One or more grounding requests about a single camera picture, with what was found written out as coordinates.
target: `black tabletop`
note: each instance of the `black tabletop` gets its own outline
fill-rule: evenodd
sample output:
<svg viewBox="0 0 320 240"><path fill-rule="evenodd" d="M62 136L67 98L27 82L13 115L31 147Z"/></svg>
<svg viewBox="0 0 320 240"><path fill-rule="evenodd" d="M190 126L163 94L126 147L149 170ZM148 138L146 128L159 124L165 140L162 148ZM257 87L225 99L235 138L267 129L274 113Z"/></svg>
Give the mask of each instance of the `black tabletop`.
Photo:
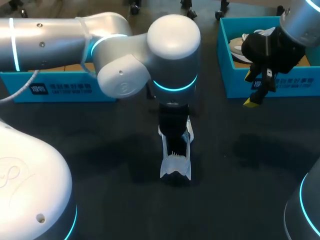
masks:
<svg viewBox="0 0 320 240"><path fill-rule="evenodd" d="M68 3L60 17L128 16L125 3L105 2ZM178 0L142 5L140 15L129 18L135 34L163 15L181 13ZM8 124L65 157L78 204L77 240L286 239L287 199L320 155L320 98L268 98L256 109L243 107L244 99L227 99L216 56L218 8L215 1L193 2L202 48L189 184L159 178L158 104L145 91L116 103L0 107ZM227 16L249 13L272 16L276 10L231 3Z"/></svg>

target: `sneaker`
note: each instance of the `sneaker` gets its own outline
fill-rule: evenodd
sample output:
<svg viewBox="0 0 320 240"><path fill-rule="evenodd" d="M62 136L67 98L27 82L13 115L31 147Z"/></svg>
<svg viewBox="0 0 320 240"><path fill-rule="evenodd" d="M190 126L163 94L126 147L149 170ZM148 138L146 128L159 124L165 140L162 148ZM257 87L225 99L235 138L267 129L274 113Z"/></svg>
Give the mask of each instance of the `sneaker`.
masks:
<svg viewBox="0 0 320 240"><path fill-rule="evenodd" d="M160 169L160 178L165 174L172 174L173 172L178 172L182 176L186 176L191 180L191 162L190 162L190 143L194 139L194 132L192 130L190 118L188 117L186 123L186 131L181 136L180 141L184 143L184 152L176 153L173 150L170 152L168 144L173 144L171 140L167 139L158 129L159 135L162 138L163 146L163 160ZM181 146L181 142L175 142L177 145Z"/></svg>
<svg viewBox="0 0 320 240"><path fill-rule="evenodd" d="M275 27L272 27L267 30L255 30L254 33L261 34L263 36L269 36L272 34L272 32L275 30ZM247 39L249 34L243 33L242 37L237 37L235 39L232 39L229 43L229 48L232 54L232 58L239 62L239 63L245 63L245 64L252 64L252 61L248 60L241 52L241 46L242 43Z"/></svg>

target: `blue box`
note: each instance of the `blue box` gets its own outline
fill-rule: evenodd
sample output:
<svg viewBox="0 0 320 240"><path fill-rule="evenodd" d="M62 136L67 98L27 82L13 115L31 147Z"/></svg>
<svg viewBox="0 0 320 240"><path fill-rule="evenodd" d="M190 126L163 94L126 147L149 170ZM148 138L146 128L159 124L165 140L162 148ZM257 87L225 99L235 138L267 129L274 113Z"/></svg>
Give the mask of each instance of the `blue box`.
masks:
<svg viewBox="0 0 320 240"><path fill-rule="evenodd" d="M255 84L244 81L249 68L235 68L229 49L229 41L243 33L257 29L270 29L280 24L280 17L222 18L220 20L216 51L227 98L248 98L256 91ZM288 74L276 77L276 92L267 97L320 96L320 47L306 50L310 66L296 66Z"/></svg>
<svg viewBox="0 0 320 240"><path fill-rule="evenodd" d="M10 95L18 91L32 72L0 72ZM97 79L81 71L39 72L33 83L14 99L15 103L115 102L106 96Z"/></svg>

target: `screw hole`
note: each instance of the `screw hole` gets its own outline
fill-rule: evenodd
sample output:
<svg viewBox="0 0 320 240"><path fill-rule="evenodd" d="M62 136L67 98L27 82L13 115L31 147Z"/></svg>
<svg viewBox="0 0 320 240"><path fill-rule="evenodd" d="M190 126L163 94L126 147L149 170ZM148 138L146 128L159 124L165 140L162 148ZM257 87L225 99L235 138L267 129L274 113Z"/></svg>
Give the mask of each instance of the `screw hole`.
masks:
<svg viewBox="0 0 320 240"><path fill-rule="evenodd" d="M45 216L43 214L41 214L41 213L38 214L35 218L41 224L43 224L46 221Z"/></svg>

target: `cable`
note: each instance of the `cable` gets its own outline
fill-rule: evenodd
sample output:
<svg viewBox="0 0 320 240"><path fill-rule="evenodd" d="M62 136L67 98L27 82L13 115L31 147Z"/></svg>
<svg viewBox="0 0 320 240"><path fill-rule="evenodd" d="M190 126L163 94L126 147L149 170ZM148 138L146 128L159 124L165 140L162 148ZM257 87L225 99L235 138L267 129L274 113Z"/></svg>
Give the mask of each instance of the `cable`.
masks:
<svg viewBox="0 0 320 240"><path fill-rule="evenodd" d="M82 62L80 65L81 65L82 69L83 69L86 73L88 73L91 77L93 77L94 79L97 78L97 75L94 74L93 72L91 72L91 71L86 67L86 65L85 65L83 62Z"/></svg>
<svg viewBox="0 0 320 240"><path fill-rule="evenodd" d="M4 99L0 99L0 105L5 104L5 103L13 100L17 96L19 96L23 91L25 91L29 87L29 85L35 80L36 76L38 75L38 72L39 72L39 70L35 70L34 73L32 74L32 76L29 78L29 80L25 83L25 85L23 87L21 87L18 91L16 91L14 94L12 94Z"/></svg>
<svg viewBox="0 0 320 240"><path fill-rule="evenodd" d="M80 65L86 73L88 73L91 77L96 79L97 76L94 73L92 73L85 65L92 35L89 33L89 29L81 17L76 17L75 19L77 19L80 22L82 29L84 31L84 38L85 38L85 45L84 45L84 50L83 50L83 55L82 55L82 60Z"/></svg>

